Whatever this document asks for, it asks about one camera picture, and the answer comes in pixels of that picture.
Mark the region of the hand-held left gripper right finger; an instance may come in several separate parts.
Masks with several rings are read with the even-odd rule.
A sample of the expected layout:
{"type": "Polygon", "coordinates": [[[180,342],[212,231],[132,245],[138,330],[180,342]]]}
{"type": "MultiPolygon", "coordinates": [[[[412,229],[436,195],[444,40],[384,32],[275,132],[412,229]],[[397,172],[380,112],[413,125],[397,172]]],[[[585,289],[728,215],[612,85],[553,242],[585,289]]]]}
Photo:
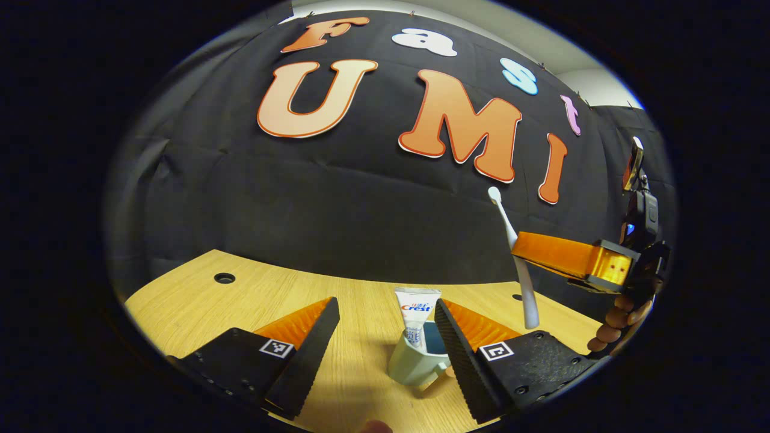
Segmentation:
{"type": "Polygon", "coordinates": [[[610,361],[578,354],[547,331],[508,331],[446,299],[437,302],[435,313],[460,391],[479,424],[535,411],[610,361]]]}

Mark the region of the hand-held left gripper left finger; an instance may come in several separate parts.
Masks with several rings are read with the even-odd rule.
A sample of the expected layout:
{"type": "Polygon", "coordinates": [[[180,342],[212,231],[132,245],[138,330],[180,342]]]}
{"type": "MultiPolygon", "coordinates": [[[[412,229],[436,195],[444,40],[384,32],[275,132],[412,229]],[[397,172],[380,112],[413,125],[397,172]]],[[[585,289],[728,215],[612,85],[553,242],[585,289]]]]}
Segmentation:
{"type": "Polygon", "coordinates": [[[256,331],[231,327],[168,360],[240,407],[292,421],[303,409],[338,323],[338,299],[330,296],[256,331]]]}

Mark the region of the light blue cup wooden handle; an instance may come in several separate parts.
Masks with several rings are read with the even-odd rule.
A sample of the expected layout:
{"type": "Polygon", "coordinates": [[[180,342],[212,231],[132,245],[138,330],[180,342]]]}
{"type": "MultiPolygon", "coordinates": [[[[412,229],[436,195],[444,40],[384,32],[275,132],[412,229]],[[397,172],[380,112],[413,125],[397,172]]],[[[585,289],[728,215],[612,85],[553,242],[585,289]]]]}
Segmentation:
{"type": "Polygon", "coordinates": [[[451,366],[437,324],[424,324],[427,350],[420,351],[408,342],[402,333],[390,356],[387,373],[390,378],[406,387],[423,387],[439,378],[451,366]]]}

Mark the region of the white toothbrush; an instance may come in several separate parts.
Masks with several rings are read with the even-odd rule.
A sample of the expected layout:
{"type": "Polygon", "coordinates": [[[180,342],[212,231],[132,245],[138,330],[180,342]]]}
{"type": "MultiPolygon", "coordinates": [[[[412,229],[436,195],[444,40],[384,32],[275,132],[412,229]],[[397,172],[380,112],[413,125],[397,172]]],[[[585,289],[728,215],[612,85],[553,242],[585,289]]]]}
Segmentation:
{"type": "MultiPolygon", "coordinates": [[[[518,240],[518,235],[502,205],[501,192],[497,187],[491,186],[487,190],[487,194],[493,204],[497,206],[504,224],[509,250],[513,252],[513,248],[518,240]]],[[[525,322],[525,328],[528,330],[536,329],[536,327],[540,325],[540,317],[531,275],[528,271],[527,263],[522,258],[513,255],[513,260],[519,277],[520,290],[522,291],[523,321],[525,322]]]]}

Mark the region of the white toothpaste tube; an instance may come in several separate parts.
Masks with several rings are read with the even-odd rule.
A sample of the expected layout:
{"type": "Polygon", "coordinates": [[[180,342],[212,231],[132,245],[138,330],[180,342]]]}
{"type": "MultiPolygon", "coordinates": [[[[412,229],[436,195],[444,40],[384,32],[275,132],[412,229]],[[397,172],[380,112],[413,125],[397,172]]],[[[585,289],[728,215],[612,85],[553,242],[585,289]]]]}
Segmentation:
{"type": "Polygon", "coordinates": [[[441,297],[441,290],[417,287],[394,289],[404,321],[404,334],[408,343],[420,352],[427,352],[424,326],[441,297]]]}

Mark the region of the wooden desktop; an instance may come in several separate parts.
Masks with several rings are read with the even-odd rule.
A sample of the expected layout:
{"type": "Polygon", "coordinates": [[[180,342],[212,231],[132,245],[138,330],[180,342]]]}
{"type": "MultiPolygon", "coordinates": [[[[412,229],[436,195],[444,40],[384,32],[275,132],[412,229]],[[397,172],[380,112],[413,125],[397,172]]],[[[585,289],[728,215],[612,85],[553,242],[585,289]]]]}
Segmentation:
{"type": "Polygon", "coordinates": [[[231,327],[256,331],[336,298],[338,326],[291,426],[359,433],[366,421],[377,420],[393,433],[478,428],[455,380],[423,398],[387,375],[404,329],[396,288],[397,283],[297,271],[211,250],[147,283],[125,305],[163,354],[183,357],[231,327]]]}

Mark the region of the black backdrop cloth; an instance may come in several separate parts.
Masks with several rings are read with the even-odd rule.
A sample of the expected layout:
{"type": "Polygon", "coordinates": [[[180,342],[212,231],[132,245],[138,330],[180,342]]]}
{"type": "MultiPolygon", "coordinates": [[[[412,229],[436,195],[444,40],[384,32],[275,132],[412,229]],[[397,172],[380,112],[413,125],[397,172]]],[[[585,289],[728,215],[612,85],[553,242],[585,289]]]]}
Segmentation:
{"type": "Polygon", "coordinates": [[[317,274],[391,283],[517,280],[487,190],[497,186],[515,230],[593,243],[619,241],[632,139],[658,200],[658,236],[676,244],[679,199],[665,140],[642,109],[586,104],[565,83],[483,35],[428,17],[358,11],[364,25],[283,53],[308,25],[341,12],[264,26],[254,19],[210,41],[152,90],[124,136],[105,192],[105,260],[128,299],[209,250],[317,274]],[[317,109],[335,61],[377,63],[349,110],[314,137],[269,135],[257,110],[273,72],[319,68],[291,108],[317,109]],[[522,113],[511,183],[454,156],[462,122],[441,129],[445,154],[403,150],[425,83],[457,78],[475,111],[502,99],[522,113]]]}

